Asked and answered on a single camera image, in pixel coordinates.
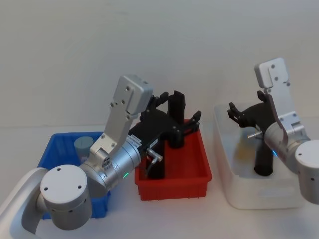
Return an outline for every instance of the white robotic arm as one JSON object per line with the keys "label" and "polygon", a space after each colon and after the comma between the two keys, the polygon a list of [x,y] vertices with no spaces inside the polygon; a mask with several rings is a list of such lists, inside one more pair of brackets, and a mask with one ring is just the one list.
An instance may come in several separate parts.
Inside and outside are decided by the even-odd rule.
{"label": "white robotic arm", "polygon": [[265,132],[265,143],[298,174],[302,196],[319,204],[319,140],[308,138],[295,111],[285,61],[276,58],[256,65],[255,73],[276,120]]}
{"label": "white robotic arm", "polygon": [[152,93],[137,76],[122,76],[105,130],[90,148],[89,159],[80,167],[61,165],[27,173],[0,207],[0,237],[39,238],[35,231],[45,212],[63,230],[84,225],[92,214],[90,197],[104,196],[141,162],[136,145],[127,136]]}

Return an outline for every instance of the white wall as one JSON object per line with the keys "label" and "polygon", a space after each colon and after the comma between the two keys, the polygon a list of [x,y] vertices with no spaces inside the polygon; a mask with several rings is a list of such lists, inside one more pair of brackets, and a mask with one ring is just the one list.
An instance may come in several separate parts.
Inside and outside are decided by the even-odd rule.
{"label": "white wall", "polygon": [[186,94],[188,116],[258,101],[256,63],[286,58],[318,115],[317,0],[1,0],[0,126],[104,124],[121,74]]}

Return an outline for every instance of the red plastic bin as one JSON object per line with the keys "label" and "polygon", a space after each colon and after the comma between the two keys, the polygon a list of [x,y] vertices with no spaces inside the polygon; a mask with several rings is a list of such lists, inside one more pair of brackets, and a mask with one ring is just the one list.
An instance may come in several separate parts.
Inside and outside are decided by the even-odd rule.
{"label": "red plastic bin", "polygon": [[165,145],[165,178],[148,179],[143,169],[135,169],[135,184],[142,201],[205,197],[212,179],[200,131],[185,137],[185,146],[173,149]]}

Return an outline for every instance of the table surface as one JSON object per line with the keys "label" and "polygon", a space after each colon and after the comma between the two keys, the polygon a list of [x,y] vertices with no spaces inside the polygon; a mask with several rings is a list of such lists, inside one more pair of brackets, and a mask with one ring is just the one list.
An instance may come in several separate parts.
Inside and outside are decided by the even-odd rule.
{"label": "table surface", "polygon": [[[303,118],[308,134],[319,138],[319,118]],[[0,128],[0,203],[18,180],[36,167],[52,134],[102,131],[104,126]],[[74,231],[63,231],[51,220],[41,221],[43,239],[316,239],[319,206],[306,202],[297,209],[238,210],[223,194],[213,152],[213,123],[201,123],[213,172],[205,198],[141,201],[131,173],[111,192],[109,211]]]}

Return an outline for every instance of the blue plastic bin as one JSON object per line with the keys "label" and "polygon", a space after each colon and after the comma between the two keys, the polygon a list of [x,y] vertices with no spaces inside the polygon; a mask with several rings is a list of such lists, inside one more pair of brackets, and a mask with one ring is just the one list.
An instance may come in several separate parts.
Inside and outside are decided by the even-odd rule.
{"label": "blue plastic bin", "polygon": [[[79,166],[80,160],[76,155],[74,141],[82,136],[92,137],[96,141],[102,132],[76,132],[76,133],[56,133],[52,135],[38,167],[48,170],[63,164],[72,164]],[[103,198],[91,198],[92,217],[103,218],[108,210],[107,204],[110,192]],[[50,214],[46,213],[43,219],[50,219]]]}

